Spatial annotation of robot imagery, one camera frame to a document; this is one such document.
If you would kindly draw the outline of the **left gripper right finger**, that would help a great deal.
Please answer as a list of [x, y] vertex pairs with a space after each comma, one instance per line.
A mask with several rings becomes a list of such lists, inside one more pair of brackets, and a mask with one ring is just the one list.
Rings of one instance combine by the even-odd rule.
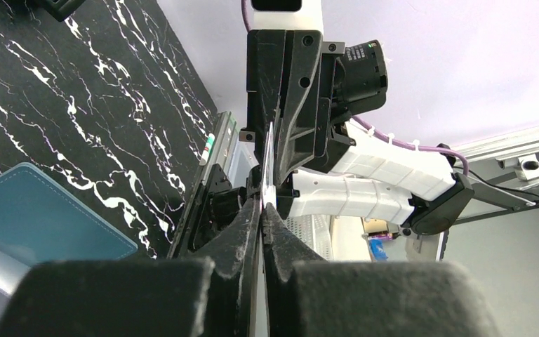
[[271, 336], [498, 336], [473, 279], [441, 262], [328, 262], [262, 211]]

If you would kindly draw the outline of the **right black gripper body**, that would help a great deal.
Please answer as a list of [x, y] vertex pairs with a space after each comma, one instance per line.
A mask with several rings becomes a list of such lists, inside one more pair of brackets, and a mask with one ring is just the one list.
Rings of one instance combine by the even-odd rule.
[[[385, 104], [388, 79], [379, 42], [372, 40], [347, 46], [323, 39], [313, 87], [317, 90], [317, 105], [311, 109], [316, 122], [314, 157], [300, 167], [327, 173], [354, 145], [345, 123], [355, 115], [379, 109]], [[274, 160], [280, 114], [279, 104], [273, 121]], [[261, 159], [265, 138], [256, 140], [254, 136], [246, 126], [241, 130], [241, 140], [253, 143], [255, 155]]]

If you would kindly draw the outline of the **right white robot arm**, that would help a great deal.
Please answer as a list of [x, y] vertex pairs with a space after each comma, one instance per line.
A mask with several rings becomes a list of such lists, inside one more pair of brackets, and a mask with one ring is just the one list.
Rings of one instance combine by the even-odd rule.
[[316, 30], [255, 29], [246, 65], [241, 137], [254, 144], [263, 199], [282, 218], [370, 218], [434, 235], [473, 198], [452, 150], [402, 143], [356, 120], [386, 101], [378, 41], [347, 46]]

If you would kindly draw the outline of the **white striped credit card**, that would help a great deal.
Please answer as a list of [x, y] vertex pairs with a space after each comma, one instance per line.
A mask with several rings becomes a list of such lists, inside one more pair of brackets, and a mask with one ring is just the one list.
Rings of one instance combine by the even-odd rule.
[[274, 123], [272, 121], [267, 127], [261, 171], [261, 205], [262, 209], [266, 209], [270, 204], [276, 206], [277, 202], [277, 192], [274, 184]]

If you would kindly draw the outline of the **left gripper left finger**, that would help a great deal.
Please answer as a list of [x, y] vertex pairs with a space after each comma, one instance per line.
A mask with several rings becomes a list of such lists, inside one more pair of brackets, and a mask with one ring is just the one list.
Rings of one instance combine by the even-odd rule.
[[0, 336], [253, 336], [260, 200], [196, 253], [33, 267]]

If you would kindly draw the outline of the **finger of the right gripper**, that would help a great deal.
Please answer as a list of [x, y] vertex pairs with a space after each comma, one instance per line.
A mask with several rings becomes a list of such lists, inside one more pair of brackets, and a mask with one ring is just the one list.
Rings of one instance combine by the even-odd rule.
[[316, 122], [311, 109], [317, 105], [317, 90], [313, 83], [322, 40], [323, 35], [318, 30], [291, 30], [286, 33], [281, 114], [274, 160], [274, 181], [277, 185], [314, 157]]
[[253, 30], [247, 36], [246, 91], [248, 131], [265, 138], [280, 104], [284, 66], [285, 31]]

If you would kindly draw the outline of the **blue leather card holder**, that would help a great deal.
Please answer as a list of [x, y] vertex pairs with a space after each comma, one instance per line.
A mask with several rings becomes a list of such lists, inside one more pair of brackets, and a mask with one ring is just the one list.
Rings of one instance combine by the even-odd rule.
[[0, 251], [27, 265], [118, 260], [138, 245], [36, 166], [0, 175]]

